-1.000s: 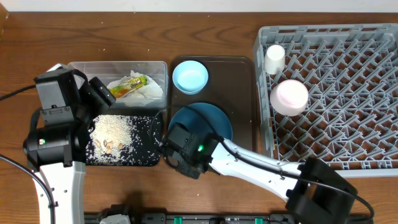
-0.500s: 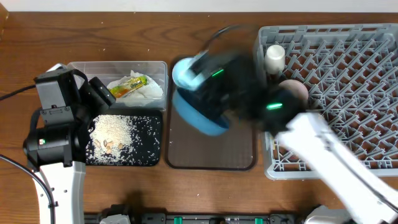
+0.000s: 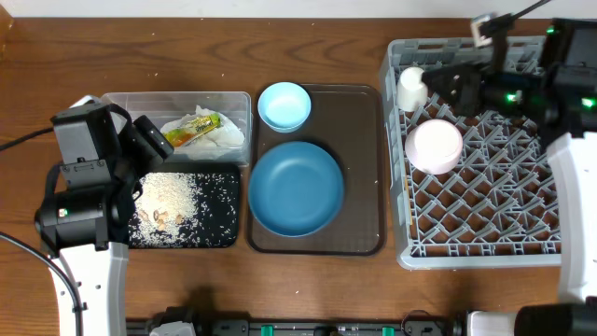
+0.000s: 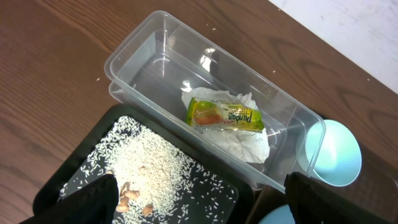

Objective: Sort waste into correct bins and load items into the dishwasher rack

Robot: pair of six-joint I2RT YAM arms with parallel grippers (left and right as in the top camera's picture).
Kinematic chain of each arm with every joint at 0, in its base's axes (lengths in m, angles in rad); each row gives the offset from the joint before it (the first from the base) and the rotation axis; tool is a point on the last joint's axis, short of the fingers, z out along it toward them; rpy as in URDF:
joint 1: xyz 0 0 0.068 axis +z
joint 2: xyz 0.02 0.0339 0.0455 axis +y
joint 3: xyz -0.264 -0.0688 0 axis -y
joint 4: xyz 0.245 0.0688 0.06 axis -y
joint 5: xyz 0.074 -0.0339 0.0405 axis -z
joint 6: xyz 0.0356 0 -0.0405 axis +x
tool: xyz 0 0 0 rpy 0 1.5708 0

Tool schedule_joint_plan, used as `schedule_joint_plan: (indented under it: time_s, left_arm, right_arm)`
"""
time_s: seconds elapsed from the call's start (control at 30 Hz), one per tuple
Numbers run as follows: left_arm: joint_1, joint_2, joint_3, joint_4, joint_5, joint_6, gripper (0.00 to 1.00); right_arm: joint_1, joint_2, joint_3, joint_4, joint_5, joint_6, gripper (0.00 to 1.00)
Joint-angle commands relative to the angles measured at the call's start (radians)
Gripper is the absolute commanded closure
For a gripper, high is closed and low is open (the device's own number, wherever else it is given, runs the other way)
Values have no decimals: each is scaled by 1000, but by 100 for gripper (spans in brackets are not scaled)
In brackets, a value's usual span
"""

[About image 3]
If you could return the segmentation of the cream white cup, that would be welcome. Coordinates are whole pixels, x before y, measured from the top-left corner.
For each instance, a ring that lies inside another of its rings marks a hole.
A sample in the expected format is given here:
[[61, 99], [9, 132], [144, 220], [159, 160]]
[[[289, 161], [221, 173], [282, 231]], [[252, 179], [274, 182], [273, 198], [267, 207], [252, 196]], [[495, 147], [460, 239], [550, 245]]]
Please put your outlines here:
[[428, 88], [423, 83], [424, 70], [412, 66], [403, 70], [396, 86], [396, 104], [399, 109], [414, 112], [426, 104]]

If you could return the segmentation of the pink bowl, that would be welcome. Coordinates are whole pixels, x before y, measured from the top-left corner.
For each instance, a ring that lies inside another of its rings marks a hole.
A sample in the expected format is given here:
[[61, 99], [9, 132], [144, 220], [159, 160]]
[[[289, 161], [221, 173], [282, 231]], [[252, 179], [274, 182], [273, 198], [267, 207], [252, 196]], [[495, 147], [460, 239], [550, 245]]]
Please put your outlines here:
[[430, 175], [443, 175], [456, 167], [464, 147], [459, 130], [443, 119], [430, 119], [407, 136], [405, 153], [410, 164]]

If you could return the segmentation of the light blue bowl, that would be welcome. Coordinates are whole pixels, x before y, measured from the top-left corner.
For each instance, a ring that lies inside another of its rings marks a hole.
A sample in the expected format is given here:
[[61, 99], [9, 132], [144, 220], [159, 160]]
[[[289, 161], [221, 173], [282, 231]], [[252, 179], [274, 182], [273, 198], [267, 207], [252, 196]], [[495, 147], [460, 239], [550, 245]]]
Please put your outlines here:
[[257, 100], [261, 120], [278, 133], [292, 133], [308, 119], [312, 99], [299, 84], [277, 82], [267, 87]]

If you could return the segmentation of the dark blue plate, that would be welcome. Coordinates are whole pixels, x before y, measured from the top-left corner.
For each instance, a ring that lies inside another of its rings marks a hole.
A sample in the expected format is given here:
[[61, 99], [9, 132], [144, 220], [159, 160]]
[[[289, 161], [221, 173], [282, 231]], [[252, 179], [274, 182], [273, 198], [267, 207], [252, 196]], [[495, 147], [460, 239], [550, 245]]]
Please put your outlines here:
[[249, 181], [252, 215], [266, 230], [284, 237], [320, 231], [339, 214], [344, 179], [336, 160], [309, 142], [287, 142], [258, 161]]

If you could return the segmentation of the yellow green snack wrapper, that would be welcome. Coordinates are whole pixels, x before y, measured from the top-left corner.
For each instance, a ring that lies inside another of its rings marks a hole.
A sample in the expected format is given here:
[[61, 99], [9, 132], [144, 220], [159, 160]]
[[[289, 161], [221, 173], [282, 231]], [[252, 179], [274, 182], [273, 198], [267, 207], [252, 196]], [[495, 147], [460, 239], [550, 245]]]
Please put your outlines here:
[[219, 115], [213, 113], [191, 119], [178, 128], [163, 133], [163, 135], [173, 147], [183, 147], [220, 126], [221, 119]]

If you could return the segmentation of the white napkin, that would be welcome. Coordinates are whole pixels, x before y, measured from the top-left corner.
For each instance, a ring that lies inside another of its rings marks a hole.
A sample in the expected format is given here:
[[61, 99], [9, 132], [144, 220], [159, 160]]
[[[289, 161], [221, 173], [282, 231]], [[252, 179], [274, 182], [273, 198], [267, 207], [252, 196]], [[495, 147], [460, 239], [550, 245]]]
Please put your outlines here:
[[198, 116], [206, 116], [217, 113], [221, 119], [221, 126], [215, 130], [203, 135], [200, 138], [192, 141], [189, 145], [176, 148], [192, 147], [239, 147], [244, 143], [245, 136], [241, 129], [228, 117], [220, 112], [213, 111], [208, 108], [203, 108], [197, 105], [194, 114], [186, 114], [181, 119], [170, 121], [161, 127], [160, 132], [166, 133], [172, 129], [178, 128], [181, 124], [194, 119]]

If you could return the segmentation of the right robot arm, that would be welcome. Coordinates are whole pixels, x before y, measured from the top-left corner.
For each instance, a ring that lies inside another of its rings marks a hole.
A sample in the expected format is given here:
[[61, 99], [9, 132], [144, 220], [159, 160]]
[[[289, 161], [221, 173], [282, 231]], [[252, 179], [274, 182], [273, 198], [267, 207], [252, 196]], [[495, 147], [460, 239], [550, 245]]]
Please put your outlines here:
[[466, 335], [593, 335], [596, 332], [596, 22], [555, 19], [547, 30], [542, 75], [510, 73], [507, 34], [516, 16], [471, 22], [474, 43], [492, 46], [486, 63], [427, 71], [423, 83], [454, 111], [492, 109], [526, 117], [538, 130], [556, 184], [561, 231], [558, 302], [513, 314], [468, 314]]

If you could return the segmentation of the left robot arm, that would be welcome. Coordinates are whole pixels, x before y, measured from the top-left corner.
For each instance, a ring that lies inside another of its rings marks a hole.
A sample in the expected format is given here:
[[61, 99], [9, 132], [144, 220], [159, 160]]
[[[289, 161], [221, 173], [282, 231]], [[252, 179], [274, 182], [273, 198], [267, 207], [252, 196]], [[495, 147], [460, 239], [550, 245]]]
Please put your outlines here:
[[172, 145], [146, 116], [85, 96], [51, 118], [62, 154], [35, 226], [50, 261], [62, 335], [123, 335], [129, 221], [141, 178]]

